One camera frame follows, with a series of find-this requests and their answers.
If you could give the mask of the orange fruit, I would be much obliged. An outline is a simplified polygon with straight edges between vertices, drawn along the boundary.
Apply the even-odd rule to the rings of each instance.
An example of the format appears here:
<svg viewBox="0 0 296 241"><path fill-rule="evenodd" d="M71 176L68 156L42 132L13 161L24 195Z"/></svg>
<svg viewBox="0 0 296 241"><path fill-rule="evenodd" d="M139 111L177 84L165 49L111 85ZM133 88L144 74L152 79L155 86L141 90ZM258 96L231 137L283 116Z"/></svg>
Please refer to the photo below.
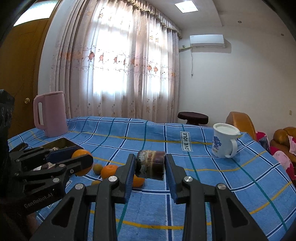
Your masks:
<svg viewBox="0 0 296 241"><path fill-rule="evenodd" d="M136 175L134 175L132 187L133 188L140 188L143 186L144 182L145 182L145 178L137 177Z"/></svg>
<svg viewBox="0 0 296 241"><path fill-rule="evenodd" d="M92 154L84 149L78 149L72 154L71 158L79 158L78 162L81 164L81 170L75 173L76 176L84 176L92 169L93 159L92 162L90 162L89 157L82 157L84 155L92 157Z"/></svg>
<svg viewBox="0 0 296 241"><path fill-rule="evenodd" d="M109 178L110 176L114 176L117 169L118 169L118 166L116 165L106 165L101 170L101 173L100 173L101 178L104 180Z"/></svg>

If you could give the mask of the brown sugarcane cylinder piece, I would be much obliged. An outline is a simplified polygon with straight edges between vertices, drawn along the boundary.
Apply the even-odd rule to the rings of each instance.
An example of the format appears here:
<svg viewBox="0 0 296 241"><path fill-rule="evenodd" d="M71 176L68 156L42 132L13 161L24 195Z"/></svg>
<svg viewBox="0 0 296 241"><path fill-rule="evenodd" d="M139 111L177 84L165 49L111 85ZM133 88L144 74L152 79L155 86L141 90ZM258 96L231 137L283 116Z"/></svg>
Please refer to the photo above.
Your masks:
<svg viewBox="0 0 296 241"><path fill-rule="evenodd" d="M135 161L135 175L139 178L163 181L165 155L163 151L139 151Z"/></svg>

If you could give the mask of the small green-brown fruit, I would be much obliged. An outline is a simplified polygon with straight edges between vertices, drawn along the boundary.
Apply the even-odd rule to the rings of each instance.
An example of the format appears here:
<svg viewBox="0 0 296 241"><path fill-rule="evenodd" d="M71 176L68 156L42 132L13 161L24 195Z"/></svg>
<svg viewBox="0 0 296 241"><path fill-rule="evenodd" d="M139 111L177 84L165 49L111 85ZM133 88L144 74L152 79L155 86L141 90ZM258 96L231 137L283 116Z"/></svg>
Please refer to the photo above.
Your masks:
<svg viewBox="0 0 296 241"><path fill-rule="evenodd" d="M98 185L100 184L101 181L100 180L95 180L95 181L92 181L91 185Z"/></svg>
<svg viewBox="0 0 296 241"><path fill-rule="evenodd" d="M103 169L103 166L102 166L101 164L94 164L94 165L93 165L93 172L94 172L96 175L100 175L102 169Z"/></svg>

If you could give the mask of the pink metal tin box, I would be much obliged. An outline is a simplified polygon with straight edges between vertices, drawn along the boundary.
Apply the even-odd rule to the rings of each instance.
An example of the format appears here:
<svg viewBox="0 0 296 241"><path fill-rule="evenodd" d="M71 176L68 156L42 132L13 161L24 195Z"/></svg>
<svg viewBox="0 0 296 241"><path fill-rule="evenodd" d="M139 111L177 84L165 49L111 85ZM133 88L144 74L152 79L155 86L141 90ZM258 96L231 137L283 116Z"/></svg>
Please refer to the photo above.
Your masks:
<svg viewBox="0 0 296 241"><path fill-rule="evenodd" d="M54 151L59 150L59 149L63 149L63 148L68 148L68 147L76 147L77 149L83 149L81 146L75 144L74 142L71 142L67 138L56 139L52 142L41 145L41 147L44 147L45 149L54 150ZM43 164L42 166L34 168L33 171L46 170L46 169L53 168L54 166L55 166L55 163L47 162L46 164Z"/></svg>

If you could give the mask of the pink plastic pitcher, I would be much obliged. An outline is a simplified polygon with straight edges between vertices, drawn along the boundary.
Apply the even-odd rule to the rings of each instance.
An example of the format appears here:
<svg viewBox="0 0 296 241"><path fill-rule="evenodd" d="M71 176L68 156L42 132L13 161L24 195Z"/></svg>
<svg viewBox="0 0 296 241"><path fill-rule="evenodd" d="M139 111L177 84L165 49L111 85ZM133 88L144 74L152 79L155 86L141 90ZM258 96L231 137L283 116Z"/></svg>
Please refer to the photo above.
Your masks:
<svg viewBox="0 0 296 241"><path fill-rule="evenodd" d="M42 104L42 120L40 123L39 106ZM38 95L33 101L35 127L43 130L46 137L57 137L67 133L66 111L63 91L55 91Z"/></svg>

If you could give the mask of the blue plaid tablecloth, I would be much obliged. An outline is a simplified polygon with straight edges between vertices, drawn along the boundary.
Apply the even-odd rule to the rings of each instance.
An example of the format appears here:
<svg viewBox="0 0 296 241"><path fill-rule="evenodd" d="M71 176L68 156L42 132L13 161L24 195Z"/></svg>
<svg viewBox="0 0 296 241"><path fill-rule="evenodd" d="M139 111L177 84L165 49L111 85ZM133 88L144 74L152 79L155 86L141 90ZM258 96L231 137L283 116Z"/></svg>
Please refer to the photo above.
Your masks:
<svg viewBox="0 0 296 241"><path fill-rule="evenodd" d="M123 166L129 154L164 151L202 184L224 184L268 240L295 240L295 185L283 166L244 133L232 159L212 154L210 127L134 118L79 117L64 138L89 151L96 164ZM118 240L181 240L185 205L171 198L168 180L145 180L127 204L115 207Z"/></svg>

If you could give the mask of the white enamel mug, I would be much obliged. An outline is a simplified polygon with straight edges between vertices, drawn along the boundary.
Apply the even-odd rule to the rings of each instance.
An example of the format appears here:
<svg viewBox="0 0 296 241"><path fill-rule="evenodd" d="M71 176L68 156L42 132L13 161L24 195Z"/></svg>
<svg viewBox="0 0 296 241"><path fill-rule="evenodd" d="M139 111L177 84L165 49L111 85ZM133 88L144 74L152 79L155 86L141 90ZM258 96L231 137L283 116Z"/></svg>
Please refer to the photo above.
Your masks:
<svg viewBox="0 0 296 241"><path fill-rule="evenodd" d="M240 130L227 123L213 125L212 154L219 158L233 158L237 154Z"/></svg>

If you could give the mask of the pink floral cushion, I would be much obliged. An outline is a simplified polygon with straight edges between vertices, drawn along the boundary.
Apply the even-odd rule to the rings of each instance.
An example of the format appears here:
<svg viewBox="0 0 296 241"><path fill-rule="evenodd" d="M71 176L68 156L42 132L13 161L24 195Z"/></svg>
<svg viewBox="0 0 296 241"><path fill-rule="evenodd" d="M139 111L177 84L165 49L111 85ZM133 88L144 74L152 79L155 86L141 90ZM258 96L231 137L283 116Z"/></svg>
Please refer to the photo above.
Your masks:
<svg viewBox="0 0 296 241"><path fill-rule="evenodd" d="M295 155L295 138L292 136L288 137L290 141L290 153ZM276 161L278 161L281 166L285 169L286 173L288 174L289 178L295 182L295 167L293 166L289 157L281 150L276 147L271 147L270 143L268 142L267 135L263 132L256 132L256 140L259 142L264 149L266 149L271 156L273 156Z"/></svg>

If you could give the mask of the orange wooden chair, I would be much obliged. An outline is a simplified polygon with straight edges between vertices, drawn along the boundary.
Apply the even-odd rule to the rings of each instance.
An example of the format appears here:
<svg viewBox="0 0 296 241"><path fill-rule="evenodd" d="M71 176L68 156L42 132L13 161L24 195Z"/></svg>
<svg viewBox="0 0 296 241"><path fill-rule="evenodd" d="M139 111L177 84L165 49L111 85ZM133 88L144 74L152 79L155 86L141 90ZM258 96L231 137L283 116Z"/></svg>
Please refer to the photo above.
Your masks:
<svg viewBox="0 0 296 241"><path fill-rule="evenodd" d="M241 132L248 133L253 140L256 140L256 131L248 114L231 111L226 118L226 123L235 126Z"/></svg>

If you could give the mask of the dark round stool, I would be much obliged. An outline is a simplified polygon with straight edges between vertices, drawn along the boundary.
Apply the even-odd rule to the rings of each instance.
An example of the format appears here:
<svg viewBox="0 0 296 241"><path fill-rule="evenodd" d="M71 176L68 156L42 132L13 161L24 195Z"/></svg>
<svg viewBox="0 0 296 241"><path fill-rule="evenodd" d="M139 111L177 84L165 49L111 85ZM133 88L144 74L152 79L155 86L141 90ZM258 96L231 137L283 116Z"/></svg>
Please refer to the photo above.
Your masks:
<svg viewBox="0 0 296 241"><path fill-rule="evenodd" d="M209 117L202 113L195 113L191 111L181 111L178 113L178 118L187 121L187 124L199 126L207 125Z"/></svg>

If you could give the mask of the brown leather sofa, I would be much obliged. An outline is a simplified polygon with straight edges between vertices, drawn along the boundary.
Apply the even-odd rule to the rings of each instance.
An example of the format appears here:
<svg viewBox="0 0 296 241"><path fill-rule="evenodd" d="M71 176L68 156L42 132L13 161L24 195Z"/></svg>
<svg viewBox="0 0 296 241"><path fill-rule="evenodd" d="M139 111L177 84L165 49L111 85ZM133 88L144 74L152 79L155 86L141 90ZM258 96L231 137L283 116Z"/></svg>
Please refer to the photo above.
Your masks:
<svg viewBox="0 0 296 241"><path fill-rule="evenodd" d="M296 128L295 127L286 127L284 129L276 130L273 134L273 139L270 141L271 147L276 147L279 150L283 151L291 160L293 166L295 167L295 155L290 153L290 141L289 136L295 138Z"/></svg>

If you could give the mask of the wooden door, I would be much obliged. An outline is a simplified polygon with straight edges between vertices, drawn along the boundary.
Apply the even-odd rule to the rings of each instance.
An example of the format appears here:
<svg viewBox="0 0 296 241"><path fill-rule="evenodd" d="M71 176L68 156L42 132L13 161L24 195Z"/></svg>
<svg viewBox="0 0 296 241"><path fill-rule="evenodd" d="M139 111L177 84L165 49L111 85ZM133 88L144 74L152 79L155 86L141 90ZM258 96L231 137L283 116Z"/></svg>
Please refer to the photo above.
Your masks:
<svg viewBox="0 0 296 241"><path fill-rule="evenodd" d="M1 46L1 89L15 98L8 137L32 129L33 100L37 95L37 67L48 19L39 19L11 29Z"/></svg>

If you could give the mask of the sheer floral curtain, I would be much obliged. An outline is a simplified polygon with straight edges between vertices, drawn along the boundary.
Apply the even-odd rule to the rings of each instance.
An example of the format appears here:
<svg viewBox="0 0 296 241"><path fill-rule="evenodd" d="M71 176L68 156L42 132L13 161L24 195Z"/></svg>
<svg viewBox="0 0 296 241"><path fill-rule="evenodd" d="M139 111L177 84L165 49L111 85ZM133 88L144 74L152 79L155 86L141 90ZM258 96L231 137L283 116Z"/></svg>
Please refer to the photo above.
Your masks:
<svg viewBox="0 0 296 241"><path fill-rule="evenodd" d="M68 118L177 120L179 27L147 1L62 1L51 90Z"/></svg>

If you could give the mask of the white air conditioner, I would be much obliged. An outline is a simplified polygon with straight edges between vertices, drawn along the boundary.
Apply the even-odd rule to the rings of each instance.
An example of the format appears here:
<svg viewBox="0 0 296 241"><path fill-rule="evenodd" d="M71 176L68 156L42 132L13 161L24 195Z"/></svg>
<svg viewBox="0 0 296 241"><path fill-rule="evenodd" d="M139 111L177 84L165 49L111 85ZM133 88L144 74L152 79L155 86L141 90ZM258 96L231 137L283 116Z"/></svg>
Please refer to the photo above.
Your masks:
<svg viewBox="0 0 296 241"><path fill-rule="evenodd" d="M210 35L191 35L191 47L225 47L223 35L210 34Z"/></svg>

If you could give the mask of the square ceiling light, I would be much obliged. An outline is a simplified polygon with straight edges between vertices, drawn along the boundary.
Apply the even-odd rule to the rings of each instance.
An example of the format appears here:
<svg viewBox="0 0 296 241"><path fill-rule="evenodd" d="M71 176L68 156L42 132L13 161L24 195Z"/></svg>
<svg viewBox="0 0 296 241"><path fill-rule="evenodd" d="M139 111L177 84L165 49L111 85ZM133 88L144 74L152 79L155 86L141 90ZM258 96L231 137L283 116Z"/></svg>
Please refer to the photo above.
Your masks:
<svg viewBox="0 0 296 241"><path fill-rule="evenodd" d="M175 6L183 13L192 13L199 11L193 1L183 1L180 3L176 3Z"/></svg>

